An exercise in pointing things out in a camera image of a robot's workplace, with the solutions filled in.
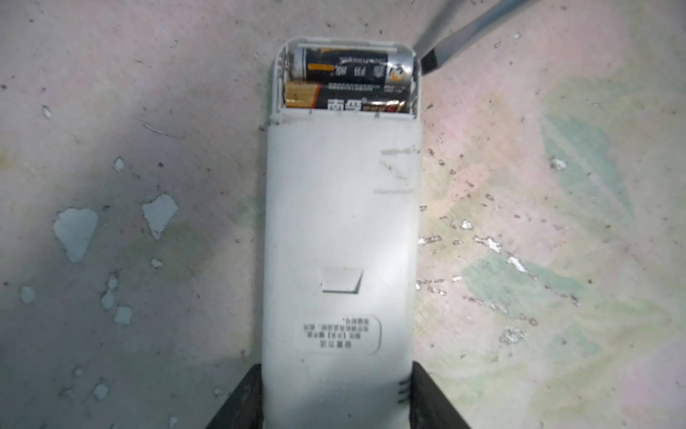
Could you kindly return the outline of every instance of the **peeling paint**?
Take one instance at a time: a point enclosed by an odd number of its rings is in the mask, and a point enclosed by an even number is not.
[[[115,314],[114,321],[118,325],[130,325],[132,316],[133,310],[131,307],[119,306],[117,307],[117,313]]]
[[[503,251],[503,245],[495,241],[493,237],[474,237],[474,241],[476,241],[479,244],[483,244],[484,246],[488,247],[490,250],[496,253],[501,253]]]
[[[559,158],[551,158],[550,159],[550,169],[555,170],[557,172],[562,172],[565,171],[567,168],[569,168],[569,163],[566,162],[564,159],[559,159]]]
[[[114,169],[116,172],[120,172],[124,169],[124,160],[121,159],[121,157],[115,159],[115,163],[113,165]]]
[[[505,345],[517,344],[526,341],[526,333],[518,327],[507,326],[503,329],[503,333],[498,339]]]
[[[521,263],[518,257],[510,256],[508,258],[508,264],[514,265],[514,267],[519,271],[520,273],[528,273],[529,270],[526,269],[526,267]]]
[[[88,244],[97,226],[97,213],[91,209],[68,208],[58,213],[52,231],[62,242],[67,259],[80,262],[86,254]]]
[[[431,237],[422,237],[418,240],[417,244],[420,246],[424,244],[429,244],[429,243],[435,243],[443,240],[443,238],[440,235],[433,235]]]
[[[150,234],[155,240],[159,240],[167,227],[167,223],[176,213],[178,206],[167,194],[162,194],[153,201],[142,204],[143,217],[147,220]]]
[[[109,290],[117,290],[119,287],[119,278],[117,273],[110,273],[110,278],[107,281],[107,288]]]
[[[31,286],[22,286],[19,288],[19,299],[24,304],[30,304],[36,299],[36,293]]]
[[[104,383],[99,383],[93,388],[93,396],[95,399],[98,401],[102,401],[107,397],[107,393],[110,391],[110,388],[107,387],[106,384]]]
[[[109,310],[115,304],[115,293],[111,289],[107,289],[100,297],[100,305],[105,310]]]

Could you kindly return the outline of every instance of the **battery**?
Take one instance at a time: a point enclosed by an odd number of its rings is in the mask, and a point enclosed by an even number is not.
[[[330,111],[407,111],[408,89],[402,86],[288,81],[284,84],[286,107],[322,108]]]
[[[291,79],[306,82],[346,82],[410,86],[414,53],[393,50],[338,49],[296,46],[289,53]]]

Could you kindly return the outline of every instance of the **black battery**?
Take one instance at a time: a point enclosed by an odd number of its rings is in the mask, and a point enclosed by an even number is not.
[[[297,46],[289,54],[291,79],[306,82],[346,82],[409,86],[414,54],[408,49],[389,51]]]
[[[288,81],[283,99],[292,108],[406,113],[408,94],[407,88],[393,85]]]

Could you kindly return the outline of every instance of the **battery label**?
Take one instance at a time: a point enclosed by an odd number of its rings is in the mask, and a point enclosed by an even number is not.
[[[388,55],[383,52],[341,49],[307,49],[305,79],[330,82],[383,84],[388,72]]]
[[[369,315],[310,315],[296,322],[295,336],[303,351],[374,354],[381,344],[381,323]]]
[[[402,86],[330,82],[286,82],[286,107],[322,108],[330,111],[406,111],[408,90]]]

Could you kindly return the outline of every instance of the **speckled floor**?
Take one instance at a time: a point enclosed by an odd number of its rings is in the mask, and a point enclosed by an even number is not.
[[[453,30],[495,2],[465,3]],[[259,361],[277,49],[411,45],[439,7],[0,2],[0,426],[203,427]],[[474,429],[682,427],[684,23],[541,0],[425,78],[415,354]]]

